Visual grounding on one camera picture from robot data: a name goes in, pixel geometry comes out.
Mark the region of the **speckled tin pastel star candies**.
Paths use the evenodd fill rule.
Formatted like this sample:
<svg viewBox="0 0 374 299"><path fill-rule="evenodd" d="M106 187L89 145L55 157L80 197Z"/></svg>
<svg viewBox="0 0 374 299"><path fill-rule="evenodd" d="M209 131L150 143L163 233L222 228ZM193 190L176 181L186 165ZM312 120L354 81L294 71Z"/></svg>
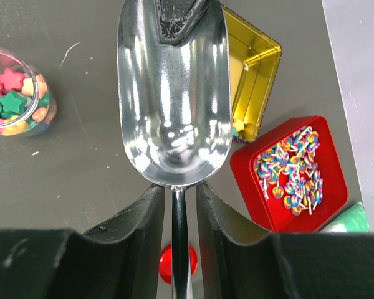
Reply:
<svg viewBox="0 0 374 299"><path fill-rule="evenodd" d="M227 6L223 13L229 39L233 140L252 143L259 134L282 47Z"/></svg>

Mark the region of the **clear glass jar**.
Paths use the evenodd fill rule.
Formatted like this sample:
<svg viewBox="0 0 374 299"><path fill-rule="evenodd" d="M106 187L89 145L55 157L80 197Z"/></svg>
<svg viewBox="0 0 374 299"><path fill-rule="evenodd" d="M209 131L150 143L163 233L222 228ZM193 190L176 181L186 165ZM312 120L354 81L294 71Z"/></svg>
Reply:
<svg viewBox="0 0 374 299"><path fill-rule="evenodd" d="M46 131L57 102L34 66L0 47L0 136L31 136Z"/></svg>

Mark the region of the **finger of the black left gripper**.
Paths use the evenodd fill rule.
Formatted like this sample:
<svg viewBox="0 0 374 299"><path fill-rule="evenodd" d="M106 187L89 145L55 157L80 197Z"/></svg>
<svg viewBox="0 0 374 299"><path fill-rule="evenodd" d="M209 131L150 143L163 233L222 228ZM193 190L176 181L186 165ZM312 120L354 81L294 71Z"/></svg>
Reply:
<svg viewBox="0 0 374 299"><path fill-rule="evenodd" d="M178 45L185 40L211 1L157 0L154 3L159 43Z"/></svg>

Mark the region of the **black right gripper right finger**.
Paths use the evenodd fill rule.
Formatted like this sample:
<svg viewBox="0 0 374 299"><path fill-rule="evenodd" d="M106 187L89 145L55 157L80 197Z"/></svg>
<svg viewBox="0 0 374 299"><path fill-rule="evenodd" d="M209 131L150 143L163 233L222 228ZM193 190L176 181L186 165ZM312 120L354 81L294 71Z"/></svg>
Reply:
<svg viewBox="0 0 374 299"><path fill-rule="evenodd" d="M196 189L206 298L374 298L374 234L264 230Z"/></svg>

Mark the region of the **metal scoop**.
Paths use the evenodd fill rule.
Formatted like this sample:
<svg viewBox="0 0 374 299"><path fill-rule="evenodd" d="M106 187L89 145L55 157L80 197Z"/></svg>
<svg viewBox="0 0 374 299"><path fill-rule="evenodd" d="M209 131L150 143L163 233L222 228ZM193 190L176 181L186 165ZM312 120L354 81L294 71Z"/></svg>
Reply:
<svg viewBox="0 0 374 299"><path fill-rule="evenodd" d="M186 192L214 175L231 147L229 42L219 1L185 40L158 40L154 1L125 1L117 36L120 123L127 157L172 193L173 298L191 298Z"/></svg>

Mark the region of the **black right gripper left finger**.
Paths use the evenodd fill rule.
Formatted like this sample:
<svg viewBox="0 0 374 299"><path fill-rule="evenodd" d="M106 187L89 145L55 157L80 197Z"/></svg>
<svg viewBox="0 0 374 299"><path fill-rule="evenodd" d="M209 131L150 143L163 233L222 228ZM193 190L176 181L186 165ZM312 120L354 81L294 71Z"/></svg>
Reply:
<svg viewBox="0 0 374 299"><path fill-rule="evenodd" d="M165 190L152 185L83 234L0 229L0 298L154 298Z"/></svg>

